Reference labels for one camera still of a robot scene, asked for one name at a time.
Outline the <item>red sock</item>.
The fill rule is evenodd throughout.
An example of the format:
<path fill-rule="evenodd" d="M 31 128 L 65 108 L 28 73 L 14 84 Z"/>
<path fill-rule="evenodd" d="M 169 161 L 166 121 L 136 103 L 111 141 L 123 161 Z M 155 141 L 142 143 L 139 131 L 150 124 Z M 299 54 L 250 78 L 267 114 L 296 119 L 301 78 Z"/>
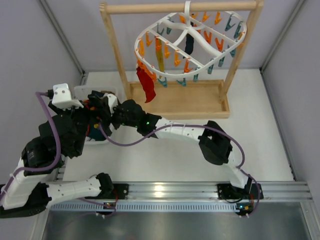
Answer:
<path fill-rule="evenodd" d="M 145 93 L 145 103 L 151 102 L 156 97 L 155 85 L 152 78 L 139 66 L 136 68 L 136 75 Z"/>

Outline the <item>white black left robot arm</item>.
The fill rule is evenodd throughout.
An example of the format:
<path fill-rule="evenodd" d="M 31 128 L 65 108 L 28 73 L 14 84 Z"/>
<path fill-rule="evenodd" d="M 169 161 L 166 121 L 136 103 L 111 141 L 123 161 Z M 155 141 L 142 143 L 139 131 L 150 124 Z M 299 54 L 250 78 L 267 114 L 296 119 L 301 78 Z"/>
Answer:
<path fill-rule="evenodd" d="M 104 132 L 111 135 L 118 98 L 110 92 L 92 91 L 86 100 L 77 100 L 64 87 L 35 95 L 47 121 L 39 126 L 39 136 L 25 145 L 17 167 L 0 189 L 3 219 L 31 217 L 74 199 L 106 199 L 114 192 L 110 175 L 103 172 L 67 183 L 51 184 L 45 179 L 64 165 L 64 158 L 82 154 L 94 125 L 102 125 Z"/>

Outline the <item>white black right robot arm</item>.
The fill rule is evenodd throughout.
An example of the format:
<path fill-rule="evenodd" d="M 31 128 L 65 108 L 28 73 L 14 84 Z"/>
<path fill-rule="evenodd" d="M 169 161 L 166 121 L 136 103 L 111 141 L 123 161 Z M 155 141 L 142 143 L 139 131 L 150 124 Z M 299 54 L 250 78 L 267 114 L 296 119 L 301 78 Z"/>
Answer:
<path fill-rule="evenodd" d="M 112 108 L 111 122 L 115 129 L 120 126 L 135 128 L 144 139 L 172 139 L 196 143 L 203 158 L 210 164 L 220 167 L 228 177 L 227 183 L 217 184 L 219 199 L 237 203 L 246 199 L 263 198 L 261 185 L 241 169 L 245 161 L 243 148 L 215 121 L 209 120 L 205 125 L 170 121 L 162 116 L 145 112 L 139 104 L 130 99 Z M 240 162 L 233 156 L 233 145 L 240 150 Z"/>

